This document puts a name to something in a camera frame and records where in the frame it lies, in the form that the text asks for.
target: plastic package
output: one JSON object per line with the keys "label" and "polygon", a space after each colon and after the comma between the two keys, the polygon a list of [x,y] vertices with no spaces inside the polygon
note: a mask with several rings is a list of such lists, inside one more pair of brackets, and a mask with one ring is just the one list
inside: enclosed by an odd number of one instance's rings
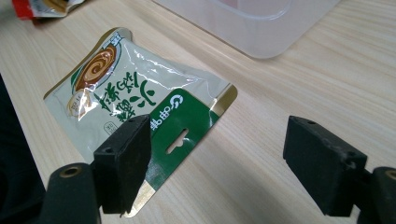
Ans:
{"label": "plastic package", "polygon": [[[168,62],[132,42],[125,28],[107,32],[50,90],[45,103],[86,162],[127,119],[150,114],[152,158],[134,216],[236,98],[230,83]],[[183,144],[167,152],[182,134]]]}
{"label": "plastic package", "polygon": [[32,18],[65,17],[84,0],[12,0],[17,16],[22,20]]}

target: clear plastic container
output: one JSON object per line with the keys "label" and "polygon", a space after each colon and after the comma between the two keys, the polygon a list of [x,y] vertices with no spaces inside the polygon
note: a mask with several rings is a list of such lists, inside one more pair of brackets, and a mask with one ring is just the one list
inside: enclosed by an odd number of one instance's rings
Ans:
{"label": "clear plastic container", "polygon": [[154,0],[254,58],[275,57],[340,0]]}

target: black clamp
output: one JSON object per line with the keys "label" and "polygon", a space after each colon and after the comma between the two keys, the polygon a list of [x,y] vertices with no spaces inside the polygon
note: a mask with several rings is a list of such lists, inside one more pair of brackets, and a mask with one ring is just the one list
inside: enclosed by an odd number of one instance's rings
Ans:
{"label": "black clamp", "polygon": [[95,150],[91,165],[52,173],[39,223],[101,223],[100,206],[105,214],[131,212],[151,159],[149,123],[149,115],[125,121]]}
{"label": "black clamp", "polygon": [[367,156],[312,120],[290,116],[283,158],[324,215],[396,223],[396,169],[364,169]]}

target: wood grain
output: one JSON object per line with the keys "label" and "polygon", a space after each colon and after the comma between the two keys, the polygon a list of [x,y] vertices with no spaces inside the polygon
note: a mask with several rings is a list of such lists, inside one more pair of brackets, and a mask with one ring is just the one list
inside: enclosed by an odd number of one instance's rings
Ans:
{"label": "wood grain", "polygon": [[148,0],[91,0],[61,20],[0,5],[0,73],[45,183],[83,161],[43,102],[107,30],[232,82],[230,109],[134,218],[104,223],[356,223],[325,217],[282,159],[289,115],[315,120],[396,166],[396,2],[344,0],[280,56],[251,59]]}

